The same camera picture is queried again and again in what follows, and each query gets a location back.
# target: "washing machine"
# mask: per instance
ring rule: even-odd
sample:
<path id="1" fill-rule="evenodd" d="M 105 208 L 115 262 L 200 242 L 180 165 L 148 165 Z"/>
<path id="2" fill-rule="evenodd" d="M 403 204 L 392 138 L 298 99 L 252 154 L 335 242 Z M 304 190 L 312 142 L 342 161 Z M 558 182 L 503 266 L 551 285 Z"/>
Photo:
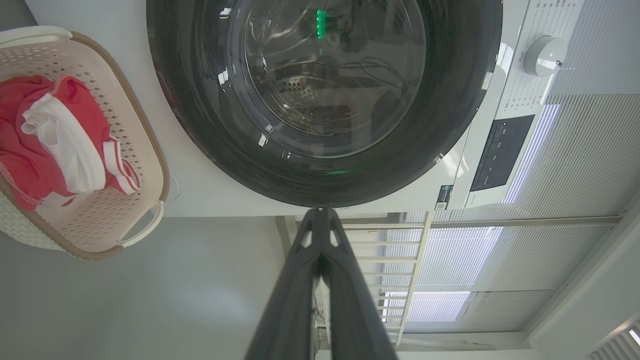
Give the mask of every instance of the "washing machine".
<path id="1" fill-rule="evenodd" d="M 562 66 L 525 60 L 553 60 L 582 4 L 27 2 L 118 62 L 174 176 L 166 215 L 186 217 L 503 200 Z"/>

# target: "basket handle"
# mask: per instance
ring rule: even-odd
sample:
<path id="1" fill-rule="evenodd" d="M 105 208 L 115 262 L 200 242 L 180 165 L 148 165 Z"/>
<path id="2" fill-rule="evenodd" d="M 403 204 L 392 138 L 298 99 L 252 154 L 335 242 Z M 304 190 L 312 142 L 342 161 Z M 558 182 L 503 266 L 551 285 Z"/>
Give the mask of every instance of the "basket handle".
<path id="1" fill-rule="evenodd" d="M 72 38 L 70 32 L 57 26 L 27 26 L 0 31 L 0 49 L 29 44 L 42 44 Z"/>
<path id="2" fill-rule="evenodd" d="M 121 245 L 123 247 L 131 246 L 137 243 L 138 241 L 146 238 L 147 235 L 149 235 L 156 228 L 156 226 L 160 224 L 160 220 L 162 220 L 162 215 L 164 213 L 164 201 L 158 200 L 157 202 L 153 203 L 153 205 L 147 208 L 145 213 L 153 208 L 156 208 L 156 215 L 154 216 L 154 219 L 151 220 L 151 222 L 138 234 L 134 235 L 133 237 L 127 240 L 118 241 L 118 245 Z"/>

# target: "dial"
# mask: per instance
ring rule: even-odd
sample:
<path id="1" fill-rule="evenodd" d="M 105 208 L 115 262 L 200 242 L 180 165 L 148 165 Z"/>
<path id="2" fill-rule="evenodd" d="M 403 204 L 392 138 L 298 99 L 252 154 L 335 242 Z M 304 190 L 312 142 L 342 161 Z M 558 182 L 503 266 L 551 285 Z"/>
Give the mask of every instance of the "dial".
<path id="1" fill-rule="evenodd" d="M 524 70 L 530 75 L 547 78 L 563 65 L 566 53 L 567 45 L 564 39 L 541 37 L 527 51 Z"/>

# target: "green indicator light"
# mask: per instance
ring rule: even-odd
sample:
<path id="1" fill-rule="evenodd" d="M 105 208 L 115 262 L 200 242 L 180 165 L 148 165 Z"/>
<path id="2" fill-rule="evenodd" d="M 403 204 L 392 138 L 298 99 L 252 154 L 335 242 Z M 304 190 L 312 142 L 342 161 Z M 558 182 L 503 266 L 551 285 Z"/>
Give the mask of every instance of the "green indicator light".
<path id="1" fill-rule="evenodd" d="M 323 39 L 326 34 L 326 12 L 322 10 L 316 11 L 316 33 L 318 39 Z"/>

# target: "control panel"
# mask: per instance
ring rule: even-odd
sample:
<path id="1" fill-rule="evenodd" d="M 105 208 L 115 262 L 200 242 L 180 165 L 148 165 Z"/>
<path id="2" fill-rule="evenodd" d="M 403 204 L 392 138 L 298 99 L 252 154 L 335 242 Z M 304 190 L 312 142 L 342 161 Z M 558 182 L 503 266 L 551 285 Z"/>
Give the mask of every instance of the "control panel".
<path id="1" fill-rule="evenodd" d="M 547 96 L 553 74 L 540 77 L 525 69 L 527 52 L 544 37 L 568 42 L 582 8 L 583 0 L 531 0 L 522 33 L 513 51 L 513 63 L 504 85 L 497 119 L 530 115 L 539 112 Z M 563 70 L 562 62 L 555 63 Z"/>
<path id="2" fill-rule="evenodd" d="M 470 191 L 507 183 L 534 115 L 494 120 Z"/>

